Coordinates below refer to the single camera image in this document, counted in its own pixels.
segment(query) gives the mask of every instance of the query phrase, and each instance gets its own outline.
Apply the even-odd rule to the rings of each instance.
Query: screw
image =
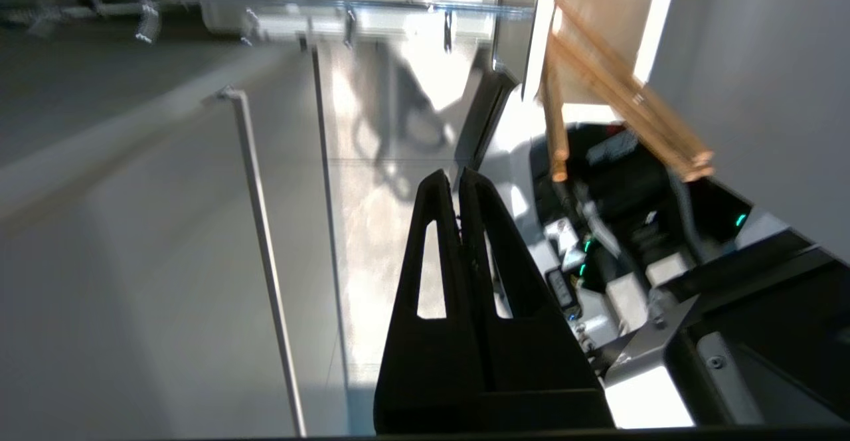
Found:
[[[707,363],[711,369],[720,369],[726,366],[726,359],[722,356],[712,356],[708,359]]]

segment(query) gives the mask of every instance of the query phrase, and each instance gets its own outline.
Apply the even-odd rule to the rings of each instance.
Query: gray wall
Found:
[[[651,84],[717,179],[850,260],[850,0],[672,0]]]
[[[0,438],[292,435],[232,110],[199,104],[227,82],[252,97],[307,429],[348,432],[309,54],[0,38],[27,62],[0,78],[21,148],[0,167]],[[97,163],[104,124],[130,149]],[[22,205],[6,175],[34,157],[50,190]]]

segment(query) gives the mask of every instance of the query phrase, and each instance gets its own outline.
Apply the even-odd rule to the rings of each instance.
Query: white wall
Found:
[[[11,40],[4,39],[6,50]],[[231,82],[252,97],[307,431],[344,434],[348,414],[309,54],[193,45],[165,44],[143,54],[128,46],[127,57],[145,63],[127,77],[164,90],[198,89],[221,84],[215,80],[224,64],[265,59],[253,74],[232,69]],[[108,55],[121,52],[108,44],[65,47],[76,48],[67,57],[86,59],[101,78],[118,63]],[[16,50],[33,55],[25,46]],[[201,57],[193,70],[182,66],[210,53],[215,57]],[[45,101],[59,94],[63,62],[33,57],[30,70],[54,83],[22,89],[9,79],[18,72],[7,72],[0,87],[17,87],[18,96],[4,100],[3,115],[40,114],[45,138],[51,130],[64,134],[56,143],[104,120],[121,124],[120,115],[98,122],[103,112],[95,103],[132,114],[139,104],[168,100],[156,90],[134,100],[123,84],[93,90],[69,83],[61,89],[82,101],[76,111],[66,104],[69,110],[56,112]],[[0,217],[0,438],[292,435],[232,110],[226,103],[199,108],[198,100],[185,99],[192,107],[185,124],[137,147],[133,157],[113,159],[66,181],[48,202]],[[42,107],[34,108],[39,101]],[[82,129],[62,126],[87,115],[94,120]],[[28,122],[2,120],[10,129]],[[39,135],[19,133],[27,141]],[[54,147],[36,145],[40,153]],[[28,156],[24,151],[3,169]],[[15,187],[0,187],[0,199],[15,199]]]
[[[850,260],[850,0],[672,0],[651,84],[717,179]]]

